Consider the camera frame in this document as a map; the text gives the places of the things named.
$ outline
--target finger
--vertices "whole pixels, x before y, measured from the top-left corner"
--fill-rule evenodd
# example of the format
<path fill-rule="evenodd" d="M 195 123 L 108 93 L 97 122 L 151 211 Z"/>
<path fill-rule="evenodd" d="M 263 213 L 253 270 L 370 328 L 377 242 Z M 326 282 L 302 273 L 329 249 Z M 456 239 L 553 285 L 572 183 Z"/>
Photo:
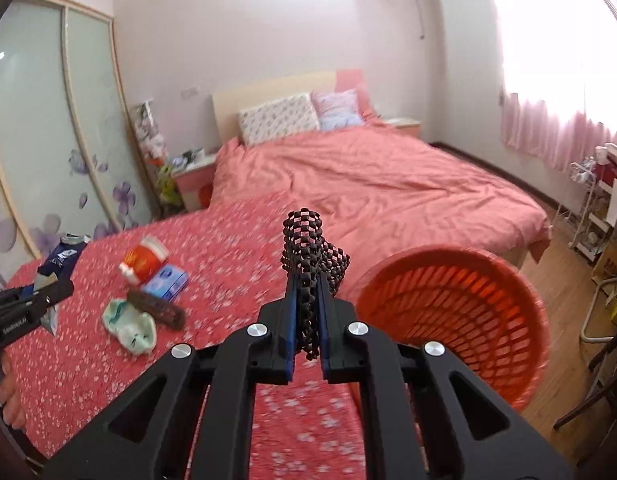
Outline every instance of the finger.
<path fill-rule="evenodd" d="M 0 402 L 6 404 L 8 400 L 15 395 L 17 391 L 17 383 L 13 374 L 7 375 L 0 384 Z"/>
<path fill-rule="evenodd" d="M 2 352 L 2 371 L 4 375 L 9 375 L 13 370 L 13 362 L 11 361 L 10 356 L 6 352 Z"/>
<path fill-rule="evenodd" d="M 20 394 L 16 393 L 11 399 L 5 404 L 4 411 L 2 412 L 2 418 L 6 425 L 12 424 L 17 415 L 22 409 L 22 404 L 20 403 Z"/>
<path fill-rule="evenodd" d="M 23 409 L 15 416 L 15 421 L 13 422 L 12 428 L 14 430 L 23 430 L 26 427 L 26 412 Z"/>

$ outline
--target green cloth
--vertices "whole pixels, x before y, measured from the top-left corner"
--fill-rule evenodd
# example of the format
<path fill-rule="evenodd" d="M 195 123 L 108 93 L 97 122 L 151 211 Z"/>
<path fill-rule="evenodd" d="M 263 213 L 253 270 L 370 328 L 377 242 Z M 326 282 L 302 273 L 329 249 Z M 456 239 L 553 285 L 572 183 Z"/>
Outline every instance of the green cloth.
<path fill-rule="evenodd" d="M 126 300 L 111 300 L 102 314 L 102 322 L 133 355 L 148 354 L 157 344 L 155 320 Z"/>

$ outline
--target electrical outlet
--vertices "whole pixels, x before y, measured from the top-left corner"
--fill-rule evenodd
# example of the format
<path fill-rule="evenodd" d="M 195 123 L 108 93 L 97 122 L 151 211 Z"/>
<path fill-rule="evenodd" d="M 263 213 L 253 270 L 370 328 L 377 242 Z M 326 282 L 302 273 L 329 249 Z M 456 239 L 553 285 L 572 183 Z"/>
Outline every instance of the electrical outlet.
<path fill-rule="evenodd" d="M 191 88 L 187 88 L 186 90 L 182 90 L 180 92 L 180 95 L 182 96 L 183 101 L 187 101 L 199 94 L 200 94 L 200 88 L 198 86 L 192 86 Z"/>

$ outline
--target frosted glass door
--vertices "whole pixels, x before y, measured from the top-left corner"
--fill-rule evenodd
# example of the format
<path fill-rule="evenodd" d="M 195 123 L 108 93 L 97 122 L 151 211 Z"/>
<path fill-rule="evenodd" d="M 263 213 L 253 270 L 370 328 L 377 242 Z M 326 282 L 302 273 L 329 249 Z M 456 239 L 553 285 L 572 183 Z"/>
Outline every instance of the frosted glass door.
<path fill-rule="evenodd" d="M 58 8 L 16 0 L 0 21 L 0 159 L 43 254 L 109 220 L 80 154 L 64 85 Z"/>
<path fill-rule="evenodd" d="M 31 255 L 19 234 L 0 186 L 0 290 L 22 264 L 31 261 Z"/>
<path fill-rule="evenodd" d="M 104 194 L 125 229 L 149 223 L 150 204 L 128 142 L 108 23 L 69 10 L 68 64 L 80 129 Z"/>

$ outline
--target pink curtain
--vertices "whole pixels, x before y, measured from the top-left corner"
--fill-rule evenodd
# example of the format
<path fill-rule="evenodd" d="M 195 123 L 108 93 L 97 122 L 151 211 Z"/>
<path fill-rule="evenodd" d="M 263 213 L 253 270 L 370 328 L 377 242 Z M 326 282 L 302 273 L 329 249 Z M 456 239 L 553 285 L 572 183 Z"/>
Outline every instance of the pink curtain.
<path fill-rule="evenodd" d="M 507 146 L 540 157 L 556 170 L 592 155 L 595 147 L 605 142 L 617 144 L 617 132 L 612 135 L 585 113 L 576 112 L 563 121 L 550 113 L 546 102 L 521 102 L 518 94 L 505 94 L 502 133 Z"/>
<path fill-rule="evenodd" d="M 494 0 L 507 146 L 565 170 L 617 144 L 617 20 L 604 0 Z"/>

